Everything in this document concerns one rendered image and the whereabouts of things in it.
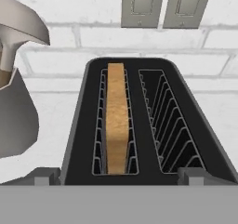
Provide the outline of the tan bread slice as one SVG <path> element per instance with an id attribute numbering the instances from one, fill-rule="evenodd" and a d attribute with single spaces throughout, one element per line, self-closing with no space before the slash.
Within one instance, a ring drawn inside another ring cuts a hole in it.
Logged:
<path id="1" fill-rule="evenodd" d="M 128 138 L 129 122 L 124 64 L 109 63 L 106 100 L 106 150 L 110 175 L 121 175 L 126 171 Z"/>

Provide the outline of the black two-slot toaster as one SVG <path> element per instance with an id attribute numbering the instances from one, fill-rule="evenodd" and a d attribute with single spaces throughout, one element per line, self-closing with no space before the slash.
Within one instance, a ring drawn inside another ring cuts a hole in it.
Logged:
<path id="1" fill-rule="evenodd" d="M 181 167 L 200 167 L 235 182 L 228 155 L 176 65 L 166 59 L 120 58 L 124 64 L 129 138 L 126 171 L 106 164 L 106 93 L 111 58 L 85 69 L 60 181 L 64 185 L 178 185 Z"/>

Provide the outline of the grey cupboard door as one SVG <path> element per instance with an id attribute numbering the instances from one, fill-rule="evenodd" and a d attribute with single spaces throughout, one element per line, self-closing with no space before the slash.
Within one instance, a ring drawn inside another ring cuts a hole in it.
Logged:
<path id="1" fill-rule="evenodd" d="M 208 0 L 168 0 L 164 29 L 198 29 Z"/>
<path id="2" fill-rule="evenodd" d="M 156 28 L 163 0 L 122 0 L 122 28 Z"/>

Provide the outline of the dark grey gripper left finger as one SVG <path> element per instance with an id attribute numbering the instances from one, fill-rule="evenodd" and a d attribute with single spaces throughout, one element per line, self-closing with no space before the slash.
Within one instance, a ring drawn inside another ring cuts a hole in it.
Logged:
<path id="1" fill-rule="evenodd" d="M 16 178 L 8 185 L 50 186 L 60 184 L 60 169 L 58 167 L 37 167 L 27 176 Z"/>

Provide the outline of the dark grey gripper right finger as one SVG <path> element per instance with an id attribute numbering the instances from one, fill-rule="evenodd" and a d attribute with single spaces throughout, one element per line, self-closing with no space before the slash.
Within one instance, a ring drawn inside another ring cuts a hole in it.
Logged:
<path id="1" fill-rule="evenodd" d="M 178 170 L 178 184 L 188 186 L 234 186 L 235 182 L 214 177 L 200 167 L 181 167 Z"/>

